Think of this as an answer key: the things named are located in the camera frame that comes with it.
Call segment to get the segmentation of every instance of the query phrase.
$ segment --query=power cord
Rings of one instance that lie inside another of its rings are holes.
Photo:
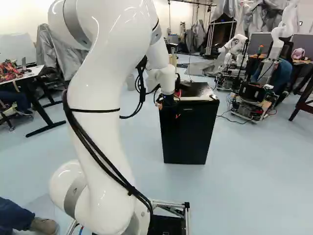
[[[143,72],[145,70],[145,67],[143,69],[137,68],[138,70],[138,77],[135,80],[135,88],[136,91],[139,93],[139,103],[135,109],[135,111],[130,114],[129,116],[119,116],[120,119],[129,119],[138,114],[142,108],[143,103],[146,101],[146,88],[144,87],[143,83]]]
[[[230,119],[228,119],[228,118],[226,118],[226,117],[223,116],[224,114],[226,114],[226,113],[228,113],[228,112],[230,112],[230,111],[231,111],[231,110],[228,110],[228,111],[224,112],[222,115],[217,115],[216,117],[217,117],[217,118],[225,118],[226,120],[228,120],[228,121],[230,121],[230,122],[235,122],[235,123],[238,123],[238,124],[241,124],[241,125],[245,125],[246,123],[252,121],[252,119],[251,119],[251,120],[247,120],[246,122],[241,123],[241,122],[238,122],[238,121],[232,121],[232,120],[230,120]]]

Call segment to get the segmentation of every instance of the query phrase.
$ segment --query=shoe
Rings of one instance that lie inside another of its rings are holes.
[[[277,102],[276,102],[276,104],[275,104],[275,107],[276,107],[277,105],[279,105],[281,102],[283,102],[283,100],[284,100],[286,97],[288,97],[288,96],[289,96],[289,92],[283,91],[282,94],[278,97],[278,100],[277,100]]]
[[[289,96],[289,92],[287,92],[287,91],[283,91],[283,93],[282,93],[281,95],[283,95],[283,96],[286,98],[286,97],[288,97],[288,96]]]
[[[29,116],[33,114],[33,112],[28,109],[26,109],[25,111],[16,110],[16,112],[22,116]]]
[[[30,225],[30,231],[40,232],[46,235],[56,235],[58,232],[58,224],[52,219],[42,219],[35,217]]]

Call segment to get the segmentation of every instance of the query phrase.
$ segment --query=white robot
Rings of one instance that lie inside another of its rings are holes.
[[[133,187],[119,136],[119,105],[123,83],[144,55],[149,75],[173,98],[175,67],[153,2],[56,0],[48,21],[67,44],[90,48],[64,96],[79,160],[54,173],[51,199],[97,235],[146,235],[152,203]]]
[[[288,6],[284,9],[282,21],[271,32],[273,46],[268,58],[262,61],[264,63],[258,83],[268,84],[273,72],[279,64],[279,56],[283,49],[284,42],[279,38],[288,38],[298,32],[298,3],[300,0],[290,0]]]
[[[227,67],[233,63],[243,51],[247,37],[241,34],[235,35],[229,40],[223,47],[219,48],[219,53],[224,57],[224,67]]]

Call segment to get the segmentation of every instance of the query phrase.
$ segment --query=blue clothing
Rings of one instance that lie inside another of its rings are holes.
[[[26,111],[30,108],[30,103],[24,93],[0,91],[0,99],[10,105],[16,102],[19,111]]]
[[[26,231],[34,218],[34,213],[0,197],[0,235],[10,235],[13,229]]]
[[[278,90],[280,90],[280,88],[283,85],[286,85],[290,81],[290,78],[291,78],[292,64],[288,62],[287,60],[284,60],[281,58],[280,60],[281,62],[277,68],[277,71],[271,79],[272,80],[271,85],[274,86],[274,89],[273,89],[274,92],[277,92]],[[251,78],[251,82],[257,82],[260,74],[261,74],[261,70],[257,69],[255,74]]]

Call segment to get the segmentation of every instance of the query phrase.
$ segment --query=monitor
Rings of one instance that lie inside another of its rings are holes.
[[[250,42],[247,49],[248,55],[254,55],[258,53],[259,46],[263,45],[262,54],[267,54],[269,46],[272,43],[273,38],[270,32],[254,32],[250,36]]]

